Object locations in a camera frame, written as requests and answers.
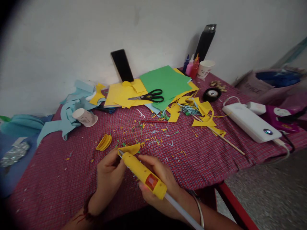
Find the red thread bracelet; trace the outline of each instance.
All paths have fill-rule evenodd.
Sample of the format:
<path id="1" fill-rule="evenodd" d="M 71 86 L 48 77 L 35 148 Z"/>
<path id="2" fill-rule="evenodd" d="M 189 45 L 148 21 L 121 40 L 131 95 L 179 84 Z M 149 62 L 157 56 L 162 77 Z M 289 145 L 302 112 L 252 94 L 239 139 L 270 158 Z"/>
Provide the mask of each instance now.
<path id="1" fill-rule="evenodd" d="M 76 219 L 78 219 L 80 216 L 84 216 L 81 220 L 79 220 L 78 222 L 77 222 L 77 224 L 80 222 L 80 221 L 82 221 L 82 220 L 84 220 L 84 219 L 86 219 L 86 220 L 88 220 L 88 221 L 92 221 L 96 216 L 93 216 L 92 214 L 90 214 L 89 213 L 89 202 L 90 202 L 90 199 L 92 198 L 92 196 L 94 195 L 94 193 L 92 193 L 87 199 L 86 199 L 86 201 L 85 201 L 85 203 L 84 203 L 84 206 L 83 206 L 83 214 L 82 215 L 79 215 L 79 216 L 77 216 L 73 221 L 75 221 Z"/>

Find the red glue bottle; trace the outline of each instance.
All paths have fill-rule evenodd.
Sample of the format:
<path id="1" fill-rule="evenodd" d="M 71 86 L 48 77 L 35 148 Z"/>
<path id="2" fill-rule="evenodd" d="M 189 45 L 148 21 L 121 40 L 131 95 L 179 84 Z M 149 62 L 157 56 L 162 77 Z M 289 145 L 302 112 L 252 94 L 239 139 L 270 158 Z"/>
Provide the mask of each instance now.
<path id="1" fill-rule="evenodd" d="M 195 58 L 191 73 L 190 73 L 190 78 L 195 79 L 196 78 L 196 74 L 198 72 L 198 67 L 199 67 L 199 57 L 198 54 Z"/>

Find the black water bottle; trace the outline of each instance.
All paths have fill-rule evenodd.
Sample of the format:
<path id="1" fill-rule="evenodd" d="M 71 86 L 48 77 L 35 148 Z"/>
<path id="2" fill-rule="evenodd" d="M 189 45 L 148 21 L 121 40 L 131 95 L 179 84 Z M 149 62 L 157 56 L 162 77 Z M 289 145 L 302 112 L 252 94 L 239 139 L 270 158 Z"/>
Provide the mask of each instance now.
<path id="1" fill-rule="evenodd" d="M 199 62 L 203 61 L 206 57 L 208 49 L 211 45 L 215 34 L 216 24 L 206 25 L 204 31 L 201 33 L 201 38 L 199 39 L 198 46 L 196 49 L 196 53 L 194 55 L 194 59 L 197 54 L 199 56 Z"/>

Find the wrist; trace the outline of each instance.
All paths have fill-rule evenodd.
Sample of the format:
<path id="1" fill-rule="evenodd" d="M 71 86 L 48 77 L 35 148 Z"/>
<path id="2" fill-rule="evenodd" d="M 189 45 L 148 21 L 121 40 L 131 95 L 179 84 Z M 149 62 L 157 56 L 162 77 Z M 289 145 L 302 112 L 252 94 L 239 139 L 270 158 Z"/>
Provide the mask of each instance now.
<path id="1" fill-rule="evenodd" d="M 190 216 L 194 220 L 196 220 L 199 224 L 201 223 L 201 216 L 196 201 L 194 200 L 193 196 L 191 196 L 187 191 L 182 188 L 180 191 L 180 198 L 178 200 L 178 203 L 188 214 L 190 214 Z M 189 224 L 187 220 L 180 214 L 178 220 Z"/>
<path id="2" fill-rule="evenodd" d="M 98 216 L 102 213 L 106 206 L 107 204 L 104 203 L 103 198 L 97 192 L 95 192 L 89 201 L 89 213 L 93 216 Z"/>

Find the tape roll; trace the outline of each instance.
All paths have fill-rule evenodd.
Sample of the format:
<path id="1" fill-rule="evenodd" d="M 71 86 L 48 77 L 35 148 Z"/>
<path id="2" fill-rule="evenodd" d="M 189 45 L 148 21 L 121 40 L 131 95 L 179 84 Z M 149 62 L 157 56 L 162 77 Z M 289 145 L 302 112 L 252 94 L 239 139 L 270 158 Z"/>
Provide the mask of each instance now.
<path id="1" fill-rule="evenodd" d="M 221 95 L 222 95 L 222 92 L 219 89 L 209 88 L 204 92 L 202 99 L 204 102 L 205 101 L 215 102 L 217 99 L 220 98 Z"/>

